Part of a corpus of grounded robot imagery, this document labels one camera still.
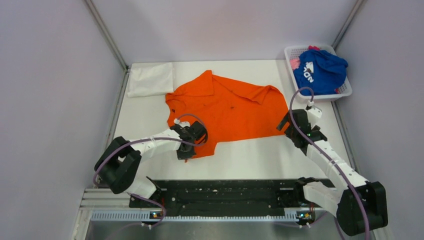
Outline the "orange t shirt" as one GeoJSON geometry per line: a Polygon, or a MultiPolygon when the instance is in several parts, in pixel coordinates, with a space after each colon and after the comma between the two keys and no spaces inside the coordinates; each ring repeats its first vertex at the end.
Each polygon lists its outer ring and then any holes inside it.
{"type": "Polygon", "coordinates": [[[205,125],[206,144],[196,147],[195,158],[212,156],[218,143],[281,135],[278,124],[289,111],[284,95],[274,86],[254,85],[214,75],[206,70],[165,96],[169,126],[181,117],[205,125]]]}

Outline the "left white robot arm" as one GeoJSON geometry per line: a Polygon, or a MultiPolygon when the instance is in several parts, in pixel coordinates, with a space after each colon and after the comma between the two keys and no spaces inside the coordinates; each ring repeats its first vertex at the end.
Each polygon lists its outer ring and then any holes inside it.
{"type": "Polygon", "coordinates": [[[199,121],[176,122],[170,128],[138,140],[114,138],[97,163],[95,177],[114,193],[141,197],[149,207],[160,202],[160,188],[149,177],[142,175],[140,166],[153,157],[175,152],[179,160],[188,160],[199,153],[208,140],[208,131],[199,121]]]}

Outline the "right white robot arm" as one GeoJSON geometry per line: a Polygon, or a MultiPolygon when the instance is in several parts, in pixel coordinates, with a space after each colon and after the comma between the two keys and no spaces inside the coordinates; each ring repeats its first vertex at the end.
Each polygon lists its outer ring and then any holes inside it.
{"type": "Polygon", "coordinates": [[[336,218],[348,236],[386,227],[386,189],[380,182],[370,182],[360,175],[336,153],[316,124],[321,116],[322,111],[315,106],[289,110],[277,126],[333,185],[327,187],[314,177],[301,177],[294,184],[294,202],[320,206],[336,218]]]}

